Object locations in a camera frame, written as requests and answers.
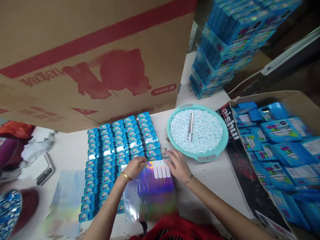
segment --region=power cord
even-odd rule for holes
[[[260,71],[256,72],[255,74],[251,75],[250,77],[246,78],[245,80],[243,80],[241,83],[239,83],[234,89],[232,89],[230,92],[228,92],[227,94],[232,93],[234,90],[236,90],[242,83],[244,83],[245,81],[247,81],[248,79],[252,78],[253,76],[257,75],[258,73],[261,73],[263,69],[261,69]]]

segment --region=red stripe on box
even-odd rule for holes
[[[87,36],[17,62],[1,69],[0,73],[11,79],[21,77],[27,73],[191,13],[195,10],[196,3],[197,0],[173,0],[172,2],[88,34]]]

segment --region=gold bracelet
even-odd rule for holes
[[[186,183],[184,184],[184,185],[186,185],[189,181],[190,181],[190,179],[193,177],[193,174],[191,174],[191,176],[190,176],[190,178],[186,181]]]
[[[125,176],[126,178],[128,178],[129,179],[129,181],[132,181],[132,178],[131,177],[129,177],[127,174],[125,174],[124,172],[122,172],[121,173],[123,176]]]

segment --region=white candy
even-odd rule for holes
[[[194,113],[193,135],[188,135],[190,113]],[[223,129],[213,114],[202,110],[185,110],[177,113],[170,124],[174,142],[191,153],[204,153],[214,149],[220,142]]]

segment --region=red clothing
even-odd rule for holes
[[[145,237],[133,236],[129,240],[224,240],[213,226],[198,225],[179,216],[168,216],[160,219]]]

